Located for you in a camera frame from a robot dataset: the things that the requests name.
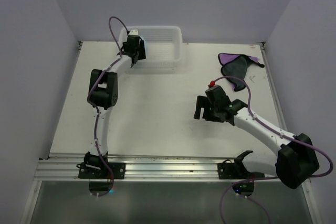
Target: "cable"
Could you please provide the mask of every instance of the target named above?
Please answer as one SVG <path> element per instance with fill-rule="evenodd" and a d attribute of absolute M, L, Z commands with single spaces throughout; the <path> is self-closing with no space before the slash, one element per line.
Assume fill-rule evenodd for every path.
<path fill-rule="evenodd" d="M 247 109 L 248 109 L 248 112 L 250 113 L 250 115 L 256 120 L 256 122 L 258 122 L 260 125 L 262 125 L 263 127 L 265 127 L 266 129 L 270 130 L 271 132 L 279 135 L 280 137 L 283 137 L 287 140 L 290 140 L 290 141 L 293 141 L 297 144 L 301 144 L 307 148 L 311 148 L 313 149 L 314 151 L 317 151 L 319 152 L 320 154 L 322 154 L 329 162 L 329 169 L 324 172 L 324 173 L 321 173 L 321 174 L 316 174 L 316 175 L 312 175 L 311 177 L 314 177 L 314 178 L 317 178 L 317 177 L 324 177 L 324 176 L 327 176 L 328 174 L 330 174 L 332 171 L 333 171 L 333 168 L 334 168 L 334 164 L 333 164 L 333 161 L 331 160 L 331 158 L 327 155 L 327 153 L 325 153 L 324 151 L 322 151 L 321 149 L 313 146 L 313 145 L 310 145 L 310 144 L 306 144 L 306 143 L 303 143 L 299 140 L 296 140 L 292 137 L 288 137 L 288 136 L 285 136 L 285 135 L 281 135 L 280 132 L 274 130 L 273 128 L 269 127 L 267 124 L 265 124 L 264 122 L 262 122 L 258 117 L 255 117 L 253 112 L 252 112 L 252 109 L 251 109 L 251 89 L 250 87 L 247 85 L 247 83 L 245 82 L 245 80 L 242 80 L 240 78 L 237 78 L 237 77 L 234 77 L 234 76 L 222 76 L 222 77 L 219 77 L 217 79 L 215 79 L 213 82 L 216 83 L 217 81 L 221 80 L 221 79 L 228 79 L 228 78 L 233 78 L 233 79 L 236 79 L 238 81 L 241 81 L 245 87 L 247 88 L 247 91 L 248 91 L 248 102 L 247 102 Z M 224 218 L 224 215 L 223 215 L 223 211 L 222 211 L 222 205 L 223 205 L 223 199 L 224 199 L 224 196 L 226 195 L 226 193 L 230 190 L 230 188 L 232 188 L 233 186 L 235 185 L 238 185 L 238 184 L 241 184 L 241 183 L 246 183 L 246 182 L 253 182 L 253 181 L 257 181 L 257 180 L 269 180 L 269 179 L 277 179 L 278 177 L 266 177 L 266 178 L 252 178 L 252 179 L 246 179 L 246 180 L 242 180 L 242 181 L 238 181 L 238 182 L 234 182 L 233 184 L 231 184 L 222 194 L 222 196 L 220 197 L 220 202 L 219 202 L 219 212 L 220 212 L 220 216 L 221 216 L 221 219 L 223 221 L 224 224 L 226 224 L 226 221 L 225 221 L 225 218 Z M 267 210 L 258 202 L 256 201 L 255 199 L 253 198 L 250 198 L 250 197 L 247 197 L 247 199 L 253 201 L 254 203 L 256 203 L 257 205 L 259 205 L 263 210 L 264 212 L 266 213 L 267 215 L 267 219 L 268 219 L 268 223 L 271 223 L 271 218 L 270 218 L 270 215 L 269 213 L 267 212 Z"/>
<path fill-rule="evenodd" d="M 115 35 L 114 35 L 113 31 L 112 31 L 112 27 L 111 27 L 111 20 L 114 19 L 114 18 L 117 19 L 117 20 L 124 26 L 124 28 L 126 29 L 127 33 L 129 32 L 129 31 L 127 30 L 127 27 L 126 27 L 126 25 L 124 24 L 124 22 L 121 21 L 118 17 L 111 16 L 111 17 L 109 18 L 109 28 L 110 28 L 110 32 L 111 32 L 111 35 L 112 35 L 112 37 L 113 37 L 115 43 L 117 44 L 117 47 L 118 47 L 118 50 L 119 50 L 119 58 L 117 58 L 114 62 L 112 62 L 111 65 L 110 65 L 107 69 L 105 69 L 105 70 L 103 70 L 103 71 L 101 72 L 100 76 L 98 77 L 98 79 L 96 80 L 96 82 L 95 82 L 94 85 L 92 86 L 91 90 L 89 91 L 89 94 L 88 94 L 88 97 L 87 97 L 87 102 L 88 102 L 89 104 L 91 104 L 91 105 L 97 110 L 97 116 L 96 116 L 96 121 L 95 121 L 95 123 L 94 123 L 94 124 L 95 124 L 95 125 L 94 125 L 95 127 L 94 127 L 94 130 L 93 130 L 93 135 L 94 135 L 94 139 L 95 139 L 95 145 L 96 145 L 96 148 L 97 148 L 98 156 L 99 156 L 100 160 L 102 161 L 103 165 L 105 166 L 105 168 L 108 170 L 108 172 L 109 172 L 109 176 L 110 176 L 110 180 L 111 180 L 111 186 L 110 186 L 109 190 L 106 191 L 106 192 L 103 193 L 103 194 L 98 194 L 98 197 L 104 196 L 104 195 L 106 195 L 106 194 L 109 193 L 109 191 L 112 189 L 113 184 L 114 184 L 114 176 L 113 176 L 113 171 L 112 171 L 112 169 L 111 169 L 110 166 L 105 162 L 105 160 L 104 160 L 104 158 L 103 158 L 103 156 L 101 155 L 101 152 L 100 152 L 100 150 L 99 150 L 99 146 L 98 146 L 98 138 L 97 138 L 97 126 L 98 126 L 98 121 L 99 121 L 100 110 L 99 110 L 99 108 L 98 108 L 98 106 L 97 106 L 96 104 L 94 104 L 93 102 L 90 101 L 90 98 L 91 98 L 91 96 L 92 96 L 93 91 L 94 91 L 94 90 L 96 89 L 96 87 L 98 86 L 98 84 L 99 84 L 101 78 L 103 77 L 103 75 L 104 75 L 107 71 L 109 71 L 109 70 L 110 70 L 110 69 L 111 69 L 111 68 L 112 68 L 118 61 L 120 61 L 121 58 L 122 58 L 122 51 L 121 51 L 121 48 L 120 48 L 120 46 L 119 46 L 119 44 L 118 44 L 118 41 L 117 41 L 117 39 L 116 39 L 116 37 L 115 37 Z"/>
<path fill-rule="evenodd" d="M 220 202 L 219 202 L 219 213 L 220 213 L 220 216 L 221 216 L 221 219 L 222 219 L 222 222 L 224 224 L 226 224 L 227 222 L 225 221 L 225 218 L 224 218 L 224 214 L 223 214 L 223 211 L 222 211 L 222 207 L 223 207 L 223 199 L 224 199 L 224 196 L 227 194 L 227 192 L 235 185 L 239 185 L 241 183 L 247 183 L 247 182 L 253 182 L 253 181 L 256 181 L 256 180 L 271 180 L 271 179 L 277 179 L 278 177 L 266 177 L 266 178 L 251 178 L 251 179 L 245 179 L 245 180 L 241 180 L 241 181 L 238 181 L 238 182 L 234 182 L 232 183 L 228 188 L 226 188 L 226 190 L 222 193 L 222 196 L 220 197 Z M 246 197 L 246 199 L 254 202 L 255 204 L 257 204 L 259 207 L 261 207 L 264 212 L 266 213 L 267 215 L 267 219 L 268 219 L 268 223 L 271 223 L 271 217 L 269 215 L 269 213 L 267 212 L 266 208 L 262 206 L 262 204 L 260 204 L 257 200 L 251 198 L 251 197 Z"/>

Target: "black mounting bracket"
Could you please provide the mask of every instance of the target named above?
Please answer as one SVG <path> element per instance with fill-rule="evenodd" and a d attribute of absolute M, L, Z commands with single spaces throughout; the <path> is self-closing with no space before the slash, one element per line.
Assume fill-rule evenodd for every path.
<path fill-rule="evenodd" d="M 219 179 L 249 179 L 249 178 L 264 178 L 263 173 L 250 173 L 243 165 L 244 157 L 253 151 L 245 151 L 237 156 L 233 162 L 227 159 L 222 163 L 217 164 Z"/>
<path fill-rule="evenodd" d="M 103 156 L 104 162 L 109 165 L 113 172 L 114 179 L 124 179 L 126 164 L 108 162 L 107 154 Z M 84 156 L 84 162 L 76 166 L 79 168 L 78 178 L 82 179 L 105 179 L 109 178 L 109 172 L 99 156 L 87 153 Z"/>
<path fill-rule="evenodd" d="M 126 164 L 125 163 L 107 163 L 111 170 L 113 171 L 114 179 L 124 179 Z M 76 166 L 79 168 L 78 178 L 81 179 L 108 179 L 107 169 L 98 170 L 87 167 L 85 163 L 78 164 Z"/>

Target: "purple and black fabric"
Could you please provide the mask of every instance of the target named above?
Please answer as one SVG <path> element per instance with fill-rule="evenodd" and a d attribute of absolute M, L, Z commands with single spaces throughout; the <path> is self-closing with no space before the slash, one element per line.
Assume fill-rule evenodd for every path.
<path fill-rule="evenodd" d="M 221 53 L 218 55 L 219 63 L 222 65 L 220 71 L 224 76 L 234 76 L 240 79 L 244 79 L 247 68 L 252 64 L 256 64 L 261 68 L 265 67 L 264 64 L 258 62 L 257 57 L 247 56 L 247 55 L 233 55 Z M 235 79 L 227 79 L 233 85 L 234 91 L 240 91 L 245 88 L 245 85 L 238 80 Z"/>

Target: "metal frame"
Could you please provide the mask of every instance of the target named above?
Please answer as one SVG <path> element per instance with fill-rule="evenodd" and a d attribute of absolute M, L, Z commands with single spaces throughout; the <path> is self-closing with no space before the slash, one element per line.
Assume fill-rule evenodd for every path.
<path fill-rule="evenodd" d="M 272 75 L 270 73 L 264 44 L 258 44 L 266 66 L 266 73 L 271 87 L 272 97 L 276 107 L 280 127 L 287 130 L 285 120 L 280 107 Z M 40 160 L 36 169 L 34 181 L 28 196 L 28 201 L 21 224 L 28 224 L 32 218 L 42 181 L 88 181 L 78 178 L 77 164 L 82 162 L 83 156 L 78 154 L 62 154 L 51 157 L 48 160 Z M 120 182 L 224 182 L 231 180 L 219 180 L 217 163 L 226 159 L 217 157 L 153 157 L 153 156 L 109 156 L 109 162 L 126 163 L 125 179 Z M 272 183 L 279 180 L 264 181 Z M 322 219 L 316 200 L 311 190 L 310 180 L 302 183 L 303 192 L 314 224 L 321 224 Z"/>

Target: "purple cloth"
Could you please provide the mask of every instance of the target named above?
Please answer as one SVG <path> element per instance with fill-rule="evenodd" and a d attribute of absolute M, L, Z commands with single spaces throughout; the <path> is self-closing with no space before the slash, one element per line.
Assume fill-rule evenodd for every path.
<path fill-rule="evenodd" d="M 236 59 L 238 56 L 240 55 L 233 55 L 233 54 L 225 54 L 225 53 L 221 53 L 218 55 L 220 64 L 225 65 L 231 61 L 233 61 L 234 59 Z M 258 62 L 258 57 L 254 57 L 254 56 L 248 56 L 252 61 L 254 61 L 256 64 L 259 64 Z"/>

